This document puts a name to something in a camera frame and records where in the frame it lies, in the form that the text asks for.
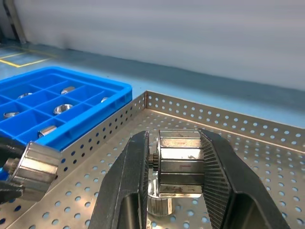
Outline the perforated steel tray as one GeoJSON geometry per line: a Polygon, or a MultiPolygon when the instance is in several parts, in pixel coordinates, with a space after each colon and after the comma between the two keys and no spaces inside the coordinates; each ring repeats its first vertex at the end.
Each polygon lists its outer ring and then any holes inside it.
{"type": "Polygon", "coordinates": [[[305,229],[305,129],[146,91],[63,150],[58,178],[38,203],[0,206],[0,229],[87,229],[102,179],[130,136],[203,128],[226,138],[260,177],[291,229],[305,229]]]}

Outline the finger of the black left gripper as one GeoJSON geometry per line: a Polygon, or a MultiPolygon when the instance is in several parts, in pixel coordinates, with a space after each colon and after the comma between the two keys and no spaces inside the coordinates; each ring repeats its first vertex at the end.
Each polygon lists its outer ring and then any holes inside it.
{"type": "Polygon", "coordinates": [[[23,195],[24,187],[0,180],[0,205],[23,195]]]}
{"type": "Polygon", "coordinates": [[[0,168],[5,165],[9,158],[20,159],[26,146],[17,140],[7,137],[0,137],[0,168]]]}

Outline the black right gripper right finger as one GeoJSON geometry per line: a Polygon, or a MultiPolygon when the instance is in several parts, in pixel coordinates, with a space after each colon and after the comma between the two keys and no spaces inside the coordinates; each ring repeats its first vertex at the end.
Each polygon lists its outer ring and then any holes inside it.
{"type": "Polygon", "coordinates": [[[220,135],[199,129],[203,197],[213,229],[290,229],[259,176],[220,135]]]}

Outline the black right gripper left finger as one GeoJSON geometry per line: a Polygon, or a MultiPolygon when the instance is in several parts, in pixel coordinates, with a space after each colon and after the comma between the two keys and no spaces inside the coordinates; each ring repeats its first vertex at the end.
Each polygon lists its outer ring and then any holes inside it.
{"type": "Polygon", "coordinates": [[[102,180],[89,229],[146,229],[149,132],[128,140],[102,180]]]}

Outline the blue compartment plastic tray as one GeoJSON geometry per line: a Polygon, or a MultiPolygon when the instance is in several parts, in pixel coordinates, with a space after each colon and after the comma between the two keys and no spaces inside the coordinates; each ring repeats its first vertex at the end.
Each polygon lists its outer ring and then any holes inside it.
{"type": "Polygon", "coordinates": [[[95,127],[132,100],[132,87],[127,83],[72,71],[46,67],[0,80],[0,137],[17,140],[23,145],[33,141],[59,151],[61,170],[71,172],[111,131],[108,126],[95,127]],[[61,94],[74,86],[75,90],[61,94]],[[32,95],[18,99],[24,93],[32,95]],[[101,103],[103,97],[108,99],[101,103]],[[61,104],[73,108],[55,115],[61,104]],[[7,112],[18,115],[4,119],[7,112]],[[50,125],[57,129],[38,138],[39,130],[50,125]]]}

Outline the dark metal frame post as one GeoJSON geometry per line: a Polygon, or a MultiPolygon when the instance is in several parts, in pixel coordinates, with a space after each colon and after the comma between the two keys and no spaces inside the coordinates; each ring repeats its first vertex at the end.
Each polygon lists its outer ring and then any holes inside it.
{"type": "Polygon", "coordinates": [[[21,44],[27,42],[20,17],[15,5],[15,0],[0,0],[0,35],[5,40],[15,40],[21,44]]]}

